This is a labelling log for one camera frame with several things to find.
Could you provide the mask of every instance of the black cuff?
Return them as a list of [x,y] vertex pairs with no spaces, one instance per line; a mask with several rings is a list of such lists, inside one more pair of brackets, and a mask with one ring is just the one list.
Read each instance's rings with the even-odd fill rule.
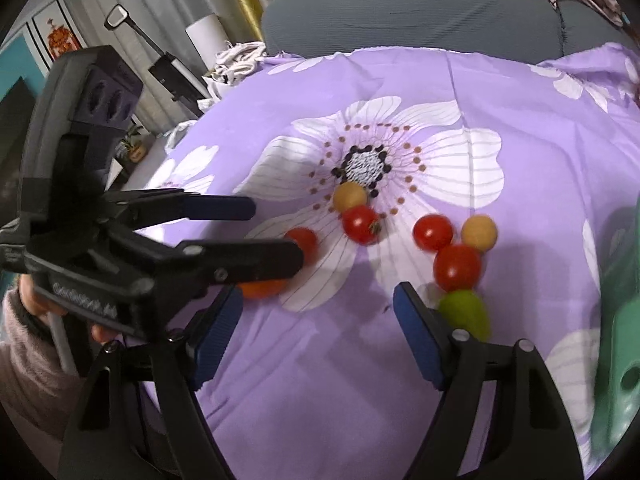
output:
[[38,339],[41,339],[45,343],[49,343],[53,346],[53,336],[51,335],[51,330],[47,325],[45,325],[39,318],[33,316],[29,313],[29,311],[24,307],[21,301],[19,301],[19,293],[18,293],[18,301],[14,307],[15,317],[18,321],[26,327],[29,333]]

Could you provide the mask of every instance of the purple bedsheet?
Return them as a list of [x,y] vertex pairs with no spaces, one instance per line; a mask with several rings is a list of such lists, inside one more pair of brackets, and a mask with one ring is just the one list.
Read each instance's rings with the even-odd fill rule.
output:
[[[476,210],[500,230],[479,286],[492,341],[535,342],[591,472],[598,258],[620,240],[626,221],[612,218],[640,189],[637,63],[616,44],[537,67],[409,48],[270,59],[191,129],[148,187],[246,194],[258,213],[146,235],[176,244],[307,225],[322,240],[319,263],[280,297],[245,304],[198,393],[239,480],[402,478],[439,396],[388,309],[390,292],[408,280],[433,303],[433,257],[413,244],[412,225],[439,211],[459,228]],[[372,204],[386,216],[371,248],[347,240],[330,208],[332,169],[352,146],[365,150],[351,157],[350,178],[376,182]],[[478,463],[490,403],[487,389],[465,471]]]

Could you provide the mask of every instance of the black screen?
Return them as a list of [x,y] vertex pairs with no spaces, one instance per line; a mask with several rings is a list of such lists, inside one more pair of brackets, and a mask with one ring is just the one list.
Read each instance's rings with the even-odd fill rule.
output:
[[35,102],[22,78],[0,101],[0,226],[17,217],[20,161]]

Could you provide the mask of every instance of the human hand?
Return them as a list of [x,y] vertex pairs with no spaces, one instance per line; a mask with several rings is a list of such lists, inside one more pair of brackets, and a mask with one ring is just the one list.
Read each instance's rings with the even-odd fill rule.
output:
[[[20,275],[18,279],[18,291],[20,293],[20,300],[27,312],[39,318],[46,325],[49,324],[49,320],[47,319],[49,312],[57,314],[58,316],[66,315],[65,309],[36,292],[33,278],[30,275]],[[91,335],[98,343],[105,344],[115,339],[118,333],[110,328],[94,324],[91,327]]]

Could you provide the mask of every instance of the teal wall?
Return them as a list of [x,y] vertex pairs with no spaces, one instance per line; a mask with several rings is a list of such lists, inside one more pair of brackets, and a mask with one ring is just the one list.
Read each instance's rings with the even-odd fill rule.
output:
[[21,34],[0,54],[0,99],[20,77],[25,80],[33,95],[42,92],[45,77]]

